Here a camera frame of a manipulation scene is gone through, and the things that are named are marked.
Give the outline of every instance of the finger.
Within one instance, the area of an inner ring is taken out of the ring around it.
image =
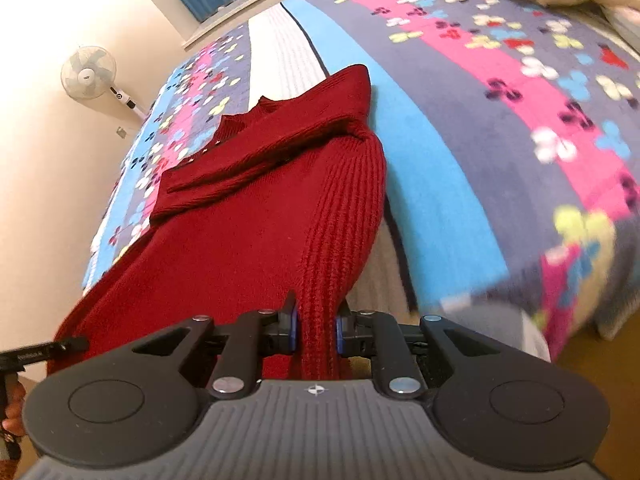
[[[24,389],[24,386],[22,386],[21,383],[15,383],[15,386],[11,392],[11,399],[13,401],[23,400],[26,394],[27,394],[27,391]]]
[[[26,434],[22,421],[19,418],[8,418],[7,420],[3,420],[2,427],[15,436],[24,436]]]
[[[19,418],[22,413],[22,403],[12,402],[7,405],[4,412],[6,413],[6,418]]]

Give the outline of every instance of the red sweater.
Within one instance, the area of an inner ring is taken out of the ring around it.
[[[196,314],[226,324],[278,309],[293,289],[302,378],[336,378],[335,313],[369,255],[385,193],[370,92],[366,67],[354,65],[297,98],[223,116],[207,146],[162,174],[148,232],[56,338],[87,336],[87,359]],[[287,360],[268,362],[265,376],[286,377]]]

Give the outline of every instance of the white wall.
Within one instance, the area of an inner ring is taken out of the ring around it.
[[[60,67],[78,47],[116,58],[148,107],[186,54],[150,0],[0,0],[0,348],[51,338],[78,300],[135,115],[109,95],[75,102]],[[32,378],[42,369],[28,370]]]

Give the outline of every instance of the striped bedspread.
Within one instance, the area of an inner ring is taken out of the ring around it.
[[[518,0],[285,0],[162,87],[85,289],[146,230],[162,172],[208,142],[222,114],[363,63],[388,200],[348,301],[404,321],[505,301],[552,356],[591,317],[612,336],[639,301],[638,59],[617,38]]]

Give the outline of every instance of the silver rivet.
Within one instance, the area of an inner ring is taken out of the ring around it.
[[[420,383],[411,377],[396,377],[389,381],[389,389],[396,394],[412,394],[420,389]]]
[[[213,381],[213,389],[221,394],[234,394],[244,388],[244,381],[238,377],[220,377]]]

